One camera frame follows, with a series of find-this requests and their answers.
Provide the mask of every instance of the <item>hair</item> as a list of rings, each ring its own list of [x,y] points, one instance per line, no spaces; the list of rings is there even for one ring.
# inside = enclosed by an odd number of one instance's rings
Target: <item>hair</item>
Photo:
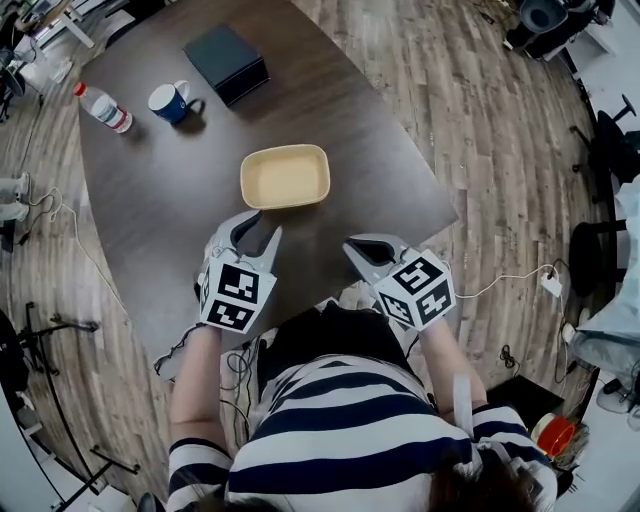
[[[514,473],[501,462],[484,465],[470,476],[447,466],[433,474],[425,512],[535,512],[534,489],[528,472]],[[198,501],[198,512],[280,512],[261,499],[229,503],[208,495]]]

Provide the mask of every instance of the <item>wooden floor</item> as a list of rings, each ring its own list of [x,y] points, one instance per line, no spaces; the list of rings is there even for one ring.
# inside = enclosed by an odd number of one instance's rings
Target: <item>wooden floor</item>
[[[477,292],[500,273],[524,274],[567,259],[572,228],[598,212],[588,178],[571,172],[585,154],[568,127],[591,128],[559,60],[538,63],[505,52],[504,28],[487,23],[470,0],[296,3],[384,96],[446,186],[460,220],[427,245],[451,263],[459,294]],[[492,10],[495,19],[504,15]],[[50,55],[71,55],[75,66],[62,85],[40,84],[40,113],[29,92],[0,126],[0,168],[2,176],[31,173],[36,197],[57,186],[78,212],[82,242],[109,275],[87,197],[71,94],[82,64],[104,46],[109,22],[102,16],[95,12],[82,23],[98,43],[93,50],[69,34],[49,46]],[[3,254],[0,263],[0,305],[17,328],[28,301],[37,305],[40,326],[53,313],[100,322],[95,334],[63,332],[48,341],[61,371],[55,382],[64,410],[92,470],[101,461],[88,449],[99,444],[142,466],[137,477],[108,472],[110,483],[135,498],[145,490],[164,496],[169,388],[150,371],[128,317],[76,244],[71,215],[62,211],[55,223],[39,224],[29,242],[12,257]],[[566,292],[568,275],[560,270]],[[503,281],[478,299],[461,301],[450,318],[487,386],[512,375],[498,357],[509,344],[521,374],[561,390],[553,379],[560,306],[538,281]],[[586,377],[578,368],[567,379],[566,410],[579,401]],[[84,473],[44,378],[34,375],[30,388],[52,448]]]

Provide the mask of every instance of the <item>cable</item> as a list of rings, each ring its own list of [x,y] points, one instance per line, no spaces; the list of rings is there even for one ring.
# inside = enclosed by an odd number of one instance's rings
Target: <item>cable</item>
[[[418,343],[419,339],[420,339],[420,334],[416,334],[416,339],[411,342],[411,345],[409,345],[409,349],[407,350],[407,353],[404,355],[405,359],[409,359],[409,354],[411,354],[411,349],[416,343]]]
[[[446,263],[446,265],[449,267],[449,271],[451,271],[451,266],[448,263]],[[536,273],[540,272],[544,268],[552,268],[553,269],[553,273],[556,275],[556,277],[559,277],[560,274],[558,273],[558,270],[556,269],[556,267],[554,267],[553,265],[551,265],[549,263],[545,263],[544,265],[539,266],[537,269],[532,270],[531,272],[529,272],[528,274],[526,274],[524,276],[513,276],[513,275],[509,275],[509,274],[499,275],[498,277],[496,277],[493,280],[493,282],[489,286],[485,286],[478,293],[474,293],[472,295],[458,295],[456,293],[455,296],[458,299],[475,299],[476,297],[482,295],[484,292],[488,291],[492,286],[494,286],[501,279],[527,279],[527,278],[531,277],[533,274],[536,274]]]
[[[569,268],[569,264],[564,261],[562,258],[556,258],[556,260],[553,262],[553,266],[556,266],[556,263],[562,263],[564,265],[564,268],[566,268],[569,272],[571,272],[571,269]]]
[[[515,377],[516,375],[518,375],[518,372],[520,371],[520,363],[516,360],[515,357],[511,355],[511,347],[509,345],[505,345],[500,350],[500,361],[504,361],[504,365],[509,369],[513,368],[515,365],[518,365],[518,368],[516,368],[513,376]]]
[[[228,400],[223,400],[222,398],[220,399],[220,403],[230,405],[236,410],[236,412],[239,412],[240,415],[242,416],[242,419],[244,420],[245,428],[247,429],[247,431],[249,430],[249,419],[247,418],[247,415],[244,412],[242,412],[242,409],[240,409],[240,407],[238,407],[234,403],[229,402]]]
[[[203,327],[204,325],[205,325],[204,323],[198,322],[192,325],[191,327],[189,327],[187,330],[185,330],[182,333],[182,336],[180,336],[180,341],[178,341],[178,343],[176,343],[169,349],[169,352],[167,352],[166,354],[162,354],[153,362],[153,370],[156,372],[156,375],[158,377],[160,376],[160,368],[162,368],[162,365],[173,357],[174,352],[184,347],[184,344],[187,341],[189,334],[191,334],[193,331],[195,331],[199,327]]]
[[[567,302],[566,304],[563,304],[562,293],[560,294],[560,305],[561,305],[560,311],[562,313],[562,317],[560,318],[560,326],[558,327],[558,331],[556,332],[556,361],[555,361],[554,371],[553,371],[553,380],[556,382],[556,384],[562,384],[562,389],[560,391],[560,395],[562,395],[567,385],[567,375],[568,375],[568,365],[569,365],[569,351],[567,350],[567,343],[562,339],[562,329],[567,324],[567,308],[569,307],[569,303]],[[559,356],[560,356],[561,344],[564,345],[564,375],[560,380],[558,380],[558,362],[560,359]]]
[[[591,370],[591,372],[589,373],[588,377],[591,377],[591,374],[593,373],[593,370]],[[586,385],[586,389],[584,391],[584,394],[582,395],[582,398],[580,399],[580,401],[573,407],[573,409],[571,409],[567,414],[565,414],[565,416],[568,418],[569,416],[571,416],[573,414],[573,411],[575,411],[578,407],[580,407],[580,405],[582,404],[582,402],[584,402],[584,399],[587,397],[587,393],[589,392],[589,384],[590,384],[590,379],[587,379],[587,385]]]
[[[60,202],[54,208],[53,205],[55,204],[55,193],[58,194]],[[46,198],[48,198],[48,197],[52,198],[52,203],[51,203],[50,207],[48,209],[46,209],[46,210],[43,210],[42,212],[40,212],[38,214],[38,216],[34,219],[34,222],[32,222],[32,225],[31,225],[31,228],[29,228],[29,231],[27,231],[27,233],[25,233],[22,236],[22,238],[20,239],[20,242],[18,242],[18,243],[20,245],[23,245],[28,240],[29,236],[31,235],[31,230],[33,229],[35,221],[38,220],[42,216],[42,214],[49,213],[49,222],[54,222],[56,220],[56,218],[58,217],[58,213],[60,212],[60,210],[62,208],[65,208],[67,211],[69,211],[69,213],[71,213],[71,215],[73,215],[73,230],[74,230],[74,233],[76,235],[76,242],[80,246],[80,249],[82,250],[84,255],[87,257],[87,259],[91,263],[93,263],[93,266],[95,267],[96,271],[98,272],[98,275],[104,281],[104,283],[107,285],[107,288],[109,288],[109,291],[111,292],[111,295],[113,295],[113,298],[120,305],[120,307],[122,308],[122,311],[124,311],[126,313],[127,310],[125,309],[124,304],[120,300],[120,297],[118,297],[118,294],[114,290],[113,286],[111,286],[111,283],[106,278],[106,276],[104,275],[102,270],[100,270],[100,267],[98,266],[96,261],[89,255],[89,253],[85,249],[84,245],[82,244],[82,241],[80,240],[80,233],[78,232],[78,215],[76,214],[76,211],[73,208],[71,208],[69,205],[64,203],[64,197],[62,195],[62,192],[60,192],[58,187],[52,187],[51,190],[49,190],[49,192],[47,192],[40,199],[38,199],[37,201],[32,201],[31,200],[31,182],[29,182],[29,205],[30,206],[38,206],[42,202],[44,202],[46,200]]]

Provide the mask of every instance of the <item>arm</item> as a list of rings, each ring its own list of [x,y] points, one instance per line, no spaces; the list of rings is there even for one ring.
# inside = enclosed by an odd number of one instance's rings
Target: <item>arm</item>
[[[201,327],[187,340],[171,396],[171,441],[196,437],[226,449],[220,421],[220,329]]]
[[[453,411],[454,375],[469,377],[474,408],[486,404],[487,392],[484,384],[458,347],[445,319],[439,318],[421,331],[419,336],[440,414],[446,416]]]
[[[598,0],[598,14],[596,16],[601,20],[606,19],[606,21],[608,21],[611,16],[613,16],[613,9],[615,6],[616,0]]]
[[[23,34],[27,34],[31,32],[37,25],[38,25],[38,20],[32,20],[25,23],[20,18],[18,18],[13,24],[13,26],[16,27]]]

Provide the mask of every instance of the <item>blue mug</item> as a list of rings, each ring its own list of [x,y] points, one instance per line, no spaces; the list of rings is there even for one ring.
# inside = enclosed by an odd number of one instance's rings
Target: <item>blue mug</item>
[[[175,84],[163,84],[149,96],[151,111],[170,122],[176,124],[187,116],[187,99],[191,85],[186,80],[179,80]]]

